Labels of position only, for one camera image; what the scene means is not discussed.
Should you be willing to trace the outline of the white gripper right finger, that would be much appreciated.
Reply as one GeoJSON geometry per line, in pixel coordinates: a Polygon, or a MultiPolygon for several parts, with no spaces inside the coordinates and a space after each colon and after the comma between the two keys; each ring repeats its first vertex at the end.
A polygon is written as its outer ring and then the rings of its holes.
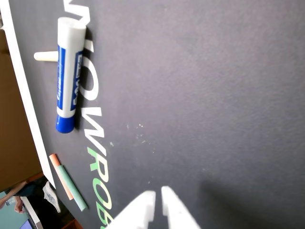
{"type": "Polygon", "coordinates": [[[163,215],[168,219],[169,229],[200,229],[185,204],[169,187],[161,188],[163,215]]]}

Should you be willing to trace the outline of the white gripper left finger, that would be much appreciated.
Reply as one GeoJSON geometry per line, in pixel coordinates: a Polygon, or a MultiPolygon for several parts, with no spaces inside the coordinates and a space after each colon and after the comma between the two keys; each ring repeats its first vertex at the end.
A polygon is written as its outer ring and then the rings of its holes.
{"type": "Polygon", "coordinates": [[[147,190],[131,201],[107,229],[147,229],[154,220],[155,191],[147,190]]]}

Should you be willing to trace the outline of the person's hand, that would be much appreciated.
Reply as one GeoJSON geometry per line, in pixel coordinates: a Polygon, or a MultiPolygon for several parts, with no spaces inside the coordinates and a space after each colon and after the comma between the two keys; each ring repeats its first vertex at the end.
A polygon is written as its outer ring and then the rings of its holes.
{"type": "Polygon", "coordinates": [[[23,201],[21,200],[21,198],[19,196],[15,196],[15,211],[17,213],[23,214],[24,210],[23,210],[23,201]]]}

